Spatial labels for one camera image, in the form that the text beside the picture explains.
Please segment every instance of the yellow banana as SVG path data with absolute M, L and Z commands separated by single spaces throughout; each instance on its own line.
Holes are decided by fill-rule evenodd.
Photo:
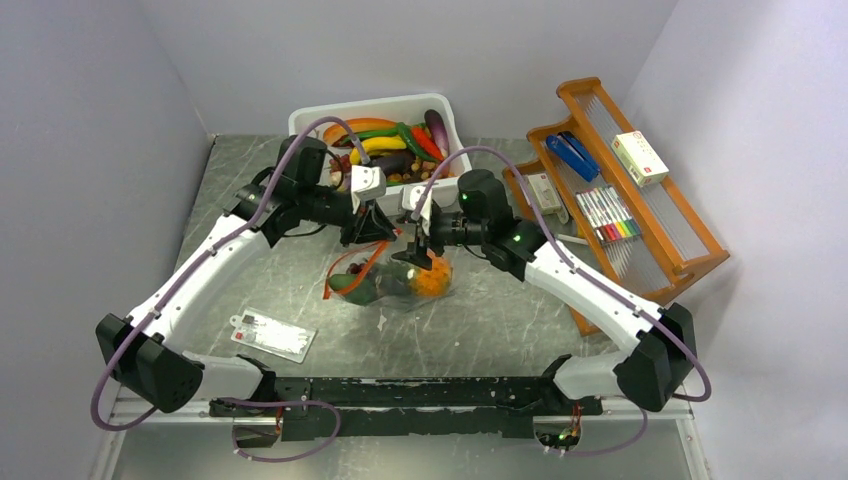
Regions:
M 362 141 L 362 148 L 365 149 L 365 152 L 369 155 L 371 152 L 377 150 L 403 150 L 406 148 L 406 143 L 400 139 L 400 137 L 374 137 L 369 138 L 368 140 Z M 359 165 L 362 162 L 362 158 L 359 155 L 359 150 L 353 149 L 350 152 L 350 164 L 351 165 Z

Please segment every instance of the white wall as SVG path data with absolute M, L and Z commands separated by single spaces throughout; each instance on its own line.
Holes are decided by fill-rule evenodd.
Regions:
M 441 92 L 460 133 L 562 120 L 562 81 L 624 98 L 676 0 L 141 0 L 207 129 L 280 133 L 300 107 Z
M 140 7 L 71 3 L 0 2 L 3 480 L 88 477 L 94 327 L 173 268 L 208 153 Z
M 733 255 L 681 299 L 717 479 L 848 477 L 846 45 L 837 0 L 681 0 L 628 95 Z

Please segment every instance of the marble pattern surface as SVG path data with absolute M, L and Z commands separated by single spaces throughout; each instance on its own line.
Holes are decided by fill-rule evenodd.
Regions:
M 197 248 L 233 193 L 260 169 L 274 164 L 283 138 L 216 139 L 186 225 L 180 263 Z M 532 147 L 523 140 L 466 138 L 463 143 L 491 146 L 516 163 L 534 158 Z M 502 178 L 502 165 L 495 157 L 474 154 L 471 162 L 474 168 L 491 169 Z M 293 233 L 312 228 L 302 225 Z M 327 268 L 343 251 L 335 228 L 281 241 L 213 303 L 188 350 L 217 356 L 248 354 L 278 375 L 414 377 L 537 375 L 561 354 L 587 356 L 615 349 L 602 334 L 582 338 L 569 309 L 552 295 L 519 283 L 461 249 L 446 252 L 454 265 L 453 294 L 415 310 L 323 300 Z M 590 258 L 579 246 L 573 251 Z M 228 319 L 245 307 L 317 328 L 304 363 L 231 341 Z

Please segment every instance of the red chili pepper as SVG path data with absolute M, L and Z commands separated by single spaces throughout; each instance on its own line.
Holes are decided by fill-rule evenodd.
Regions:
M 424 129 L 421 127 L 409 127 L 412 130 L 412 135 L 415 136 L 415 141 L 418 142 L 418 145 L 421 145 L 421 148 L 424 149 L 431 157 L 435 158 L 438 161 L 442 161 L 445 157 L 442 156 L 441 150 L 439 147 L 430 140 L 430 137 L 427 136 L 427 133 L 424 132 Z

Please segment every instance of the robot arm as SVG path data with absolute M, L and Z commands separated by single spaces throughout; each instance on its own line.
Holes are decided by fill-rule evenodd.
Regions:
M 280 157 L 290 144 L 291 138 L 283 142 Z M 374 201 L 385 192 L 385 177 L 379 169 L 356 168 L 351 195 L 341 194 L 317 185 L 325 154 L 326 146 L 317 140 L 309 139 L 300 145 L 293 161 L 283 170 L 260 220 L 220 250 L 210 250 L 258 210 L 265 193 L 262 179 L 243 187 L 185 265 L 207 252 L 211 256 L 162 311 L 155 310 L 158 298 L 176 282 L 187 268 L 185 265 L 127 317 L 107 315 L 99 323 L 96 334 L 108 362 L 141 318 L 149 313 L 155 318 L 130 343 L 111 372 L 113 378 L 165 413 L 192 399 L 278 399 L 276 375 L 265 365 L 242 356 L 192 354 L 184 351 L 185 343 L 212 299 L 249 262 L 269 252 L 302 220 L 340 227 L 344 245 L 395 239 L 392 223 Z M 646 410 L 661 410 L 692 364 L 638 313 L 656 314 L 694 352 L 689 312 L 678 305 L 664 310 L 627 292 L 570 252 L 572 266 L 567 266 L 546 242 L 538 224 L 512 216 L 504 187 L 491 172 L 475 170 L 464 174 L 459 179 L 459 190 L 462 211 L 441 212 L 428 199 L 416 225 L 415 241 L 395 258 L 429 268 L 428 249 L 441 255 L 445 246 L 480 245 L 493 266 L 557 296 L 600 327 L 619 347 L 616 353 L 557 363 L 553 382 L 565 397 L 624 395 Z M 422 193 L 423 187 L 405 189 L 404 208 L 411 210 Z M 568 252 L 563 245 L 558 246 Z M 636 310 L 622 309 L 621 302 L 615 301 L 610 292 L 629 297 Z
M 441 255 L 445 246 L 481 246 L 493 266 L 573 307 L 619 348 L 606 355 L 569 359 L 554 377 L 560 391 L 575 399 L 623 395 L 645 410 L 661 410 L 693 365 L 642 312 L 659 318 L 694 354 L 691 314 L 677 304 L 663 309 L 627 291 L 557 242 L 571 264 L 567 265 L 537 223 L 513 217 L 504 186 L 491 172 L 468 172 L 459 178 L 458 188 L 461 211 L 442 212 L 428 196 L 415 240 L 394 258 L 429 268 L 428 250 Z M 412 210 L 423 192 L 423 186 L 405 189 L 404 209 Z M 625 307 L 621 298 L 632 307 Z
M 283 142 L 278 162 L 293 138 Z M 121 356 L 112 371 L 114 379 L 165 413 L 193 399 L 275 399 L 275 375 L 265 365 L 247 357 L 197 355 L 185 351 L 185 345 L 223 289 L 301 221 L 340 227 L 343 245 L 396 238 L 394 226 L 374 201 L 385 193 L 386 181 L 380 170 L 356 167 L 353 177 L 357 183 L 351 193 L 340 193 L 318 185 L 326 153 L 326 145 L 307 138 L 283 170 L 271 201 L 253 228 L 215 250 L 214 245 L 221 238 L 243 227 L 257 211 L 265 193 L 263 175 L 239 190 L 200 247 L 156 293 L 125 318 L 110 314 L 100 321 L 96 335 L 108 362 L 130 332 L 148 314 L 154 315 Z M 160 298 L 202 255 L 209 256 L 193 271 L 191 281 L 182 284 L 166 306 L 157 311 Z

